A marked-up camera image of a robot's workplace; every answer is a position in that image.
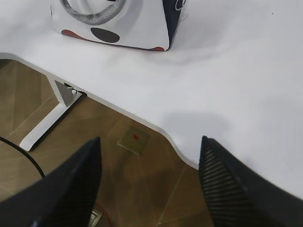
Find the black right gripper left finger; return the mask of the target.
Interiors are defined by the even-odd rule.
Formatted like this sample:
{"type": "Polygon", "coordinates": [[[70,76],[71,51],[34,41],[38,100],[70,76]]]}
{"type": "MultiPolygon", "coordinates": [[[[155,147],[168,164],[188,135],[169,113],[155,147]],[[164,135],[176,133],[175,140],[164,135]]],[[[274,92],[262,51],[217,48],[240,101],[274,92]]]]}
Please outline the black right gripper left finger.
{"type": "Polygon", "coordinates": [[[100,138],[0,203],[2,227],[87,227],[102,176],[100,138]]]}

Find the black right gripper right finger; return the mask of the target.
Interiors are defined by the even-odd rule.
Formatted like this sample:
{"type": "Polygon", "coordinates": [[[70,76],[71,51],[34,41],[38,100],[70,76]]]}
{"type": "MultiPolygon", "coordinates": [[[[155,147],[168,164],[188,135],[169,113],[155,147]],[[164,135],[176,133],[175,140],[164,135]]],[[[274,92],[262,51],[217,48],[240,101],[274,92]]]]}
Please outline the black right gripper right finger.
{"type": "Polygon", "coordinates": [[[215,227],[301,227],[303,201],[202,137],[198,175],[215,227]]]}

